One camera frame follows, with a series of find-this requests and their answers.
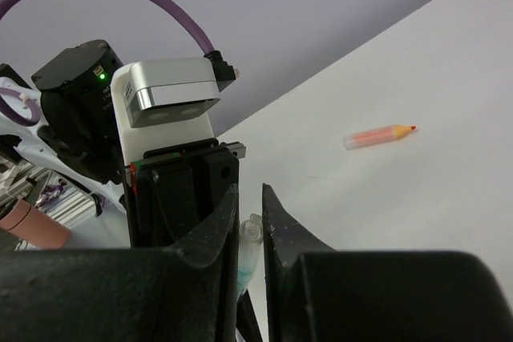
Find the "orange marker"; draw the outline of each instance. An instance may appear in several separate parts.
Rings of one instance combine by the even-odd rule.
[[[407,136],[416,126],[401,126],[394,124],[393,126],[377,128],[376,130],[358,132],[357,134],[347,135],[342,143],[346,150],[352,148],[370,146],[372,144],[390,142],[397,140],[403,136]]]

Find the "gray wall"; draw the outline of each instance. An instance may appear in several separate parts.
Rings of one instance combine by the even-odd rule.
[[[175,1],[240,69],[210,114],[219,134],[430,0]],[[201,54],[145,0],[24,0],[0,22],[0,62],[28,80],[62,49],[93,38],[125,63]]]

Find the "table surface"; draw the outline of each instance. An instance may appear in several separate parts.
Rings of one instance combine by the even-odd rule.
[[[513,303],[512,29],[512,0],[434,0],[222,135],[241,219],[268,183],[331,247],[469,251]],[[418,131],[343,150],[395,123]],[[249,291],[267,334],[263,263]]]

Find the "cable connector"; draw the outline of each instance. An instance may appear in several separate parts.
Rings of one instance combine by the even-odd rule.
[[[228,87],[239,77],[239,71],[234,69],[223,60],[223,55],[218,50],[214,50],[204,55],[212,63],[212,69],[216,76],[217,88],[219,92]]]

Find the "pink cup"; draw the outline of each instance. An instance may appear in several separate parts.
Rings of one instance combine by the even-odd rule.
[[[69,228],[21,199],[0,219],[0,227],[43,249],[61,248],[71,234]]]

